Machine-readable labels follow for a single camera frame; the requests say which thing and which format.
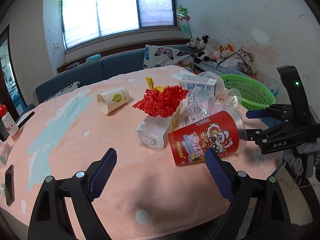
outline yellow wrapper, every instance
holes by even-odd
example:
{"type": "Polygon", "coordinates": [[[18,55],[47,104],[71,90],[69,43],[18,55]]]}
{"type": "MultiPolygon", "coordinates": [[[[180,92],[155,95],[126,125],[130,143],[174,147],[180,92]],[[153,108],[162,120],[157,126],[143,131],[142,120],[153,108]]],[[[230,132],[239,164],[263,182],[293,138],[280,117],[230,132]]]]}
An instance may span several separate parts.
{"type": "Polygon", "coordinates": [[[165,86],[165,87],[154,87],[155,84],[154,84],[152,78],[147,78],[147,77],[146,77],[146,80],[147,80],[148,87],[149,87],[150,90],[157,89],[157,90],[159,90],[160,92],[163,92],[164,88],[168,87],[168,86],[165,86]]]}

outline white bottle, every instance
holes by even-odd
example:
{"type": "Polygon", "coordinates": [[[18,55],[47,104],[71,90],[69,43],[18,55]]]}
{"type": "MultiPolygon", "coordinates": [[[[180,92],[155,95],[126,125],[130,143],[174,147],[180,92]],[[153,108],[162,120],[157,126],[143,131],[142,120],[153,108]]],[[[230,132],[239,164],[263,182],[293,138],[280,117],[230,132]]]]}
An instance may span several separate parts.
{"type": "Polygon", "coordinates": [[[22,132],[13,120],[10,113],[7,111],[7,107],[5,105],[0,106],[0,116],[2,117],[2,122],[4,126],[7,128],[7,131],[11,136],[12,140],[16,142],[21,136],[22,132]]]}

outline plastic storage bin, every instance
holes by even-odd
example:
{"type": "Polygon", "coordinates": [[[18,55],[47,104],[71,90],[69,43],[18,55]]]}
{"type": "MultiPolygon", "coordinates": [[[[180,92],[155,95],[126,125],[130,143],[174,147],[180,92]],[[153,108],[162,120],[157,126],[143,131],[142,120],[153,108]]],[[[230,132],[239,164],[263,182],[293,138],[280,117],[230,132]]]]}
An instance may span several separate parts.
{"type": "Polygon", "coordinates": [[[250,76],[240,72],[240,71],[237,71],[236,69],[233,68],[233,66],[230,66],[229,67],[229,74],[235,74],[235,75],[240,75],[240,76],[244,76],[244,77],[247,77],[247,78],[250,78],[252,80],[255,80],[255,81],[258,81],[260,84],[264,85],[266,88],[268,88],[270,90],[270,92],[276,97],[279,93],[279,90],[280,90],[280,85],[281,83],[268,76],[267,74],[261,72],[261,71],[258,71],[256,77],[257,79],[253,79],[251,78],[250,76]]]}

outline red netting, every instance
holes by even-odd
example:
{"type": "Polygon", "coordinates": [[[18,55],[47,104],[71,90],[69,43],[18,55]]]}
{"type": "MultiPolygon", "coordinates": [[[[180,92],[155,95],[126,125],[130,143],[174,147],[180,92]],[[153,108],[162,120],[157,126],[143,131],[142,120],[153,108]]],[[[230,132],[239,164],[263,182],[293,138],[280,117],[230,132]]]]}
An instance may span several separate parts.
{"type": "Polygon", "coordinates": [[[187,97],[188,92],[180,86],[166,87],[163,92],[147,89],[143,99],[132,107],[151,116],[169,117],[177,110],[180,101],[187,97]]]}

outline stuffed toy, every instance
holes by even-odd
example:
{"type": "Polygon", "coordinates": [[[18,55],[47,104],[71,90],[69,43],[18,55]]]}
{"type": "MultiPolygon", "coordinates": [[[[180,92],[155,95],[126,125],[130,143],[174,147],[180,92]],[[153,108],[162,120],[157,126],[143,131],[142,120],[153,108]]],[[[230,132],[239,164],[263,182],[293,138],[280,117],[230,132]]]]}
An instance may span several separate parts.
{"type": "Polygon", "coordinates": [[[196,54],[195,63],[200,63],[202,60],[210,60],[213,51],[215,51],[214,44],[207,44],[203,51],[196,54]]]}
{"type": "Polygon", "coordinates": [[[186,44],[186,46],[189,48],[195,49],[199,45],[199,42],[200,42],[200,38],[196,37],[194,39],[191,39],[189,43],[186,44]]]}
{"type": "Polygon", "coordinates": [[[195,63],[200,63],[202,60],[210,60],[212,56],[211,51],[214,50],[213,39],[210,35],[202,36],[202,40],[199,42],[196,48],[195,63]]]}
{"type": "Polygon", "coordinates": [[[223,58],[230,57],[234,51],[232,45],[230,44],[228,44],[226,47],[222,47],[222,45],[220,45],[219,50],[221,52],[221,57],[223,58]]]}
{"type": "Polygon", "coordinates": [[[203,51],[208,44],[213,44],[213,39],[210,37],[210,35],[202,36],[202,40],[197,46],[198,52],[203,51]]]}
{"type": "Polygon", "coordinates": [[[217,61],[218,58],[221,58],[221,57],[222,57],[220,51],[214,51],[214,50],[212,50],[211,53],[212,53],[212,56],[210,57],[210,59],[213,60],[213,61],[217,61]]]}

